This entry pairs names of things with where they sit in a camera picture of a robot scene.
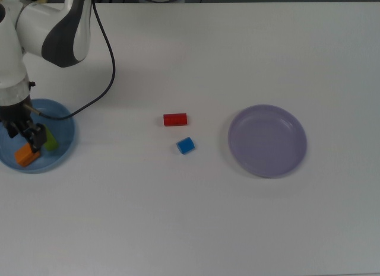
white tabletop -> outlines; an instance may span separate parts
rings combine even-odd
[[[59,167],[0,165],[0,274],[288,276],[380,271],[380,4],[103,4],[115,85],[75,117]],[[70,110],[111,75],[90,53],[24,58],[32,98]],[[308,137],[301,167],[261,179],[235,162],[229,123],[273,104]],[[190,124],[166,128],[162,114]],[[197,149],[181,155],[175,143]]]

red block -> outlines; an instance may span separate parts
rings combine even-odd
[[[188,124],[188,115],[166,114],[164,115],[164,126],[185,126]]]

blue plate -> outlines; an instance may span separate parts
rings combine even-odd
[[[49,116],[62,117],[70,114],[65,106],[56,101],[34,99],[31,102],[34,108]],[[47,151],[42,147],[41,156],[27,167],[22,167],[17,164],[14,153],[26,143],[26,140],[20,135],[17,135],[13,139],[9,138],[7,130],[0,125],[0,161],[6,166],[20,172],[41,173],[57,166],[70,153],[70,149],[74,145],[75,123],[72,118],[67,120],[49,120],[34,113],[31,114],[31,117],[34,123],[42,123],[49,128],[57,140],[59,147],[53,151]]]

lavender plate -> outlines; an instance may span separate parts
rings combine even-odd
[[[306,134],[289,112],[275,106],[256,105],[232,121],[229,147],[248,172],[268,178],[294,170],[306,154]]]

blue block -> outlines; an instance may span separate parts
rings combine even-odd
[[[195,148],[194,143],[190,138],[185,138],[177,142],[177,147],[182,154],[186,154]]]

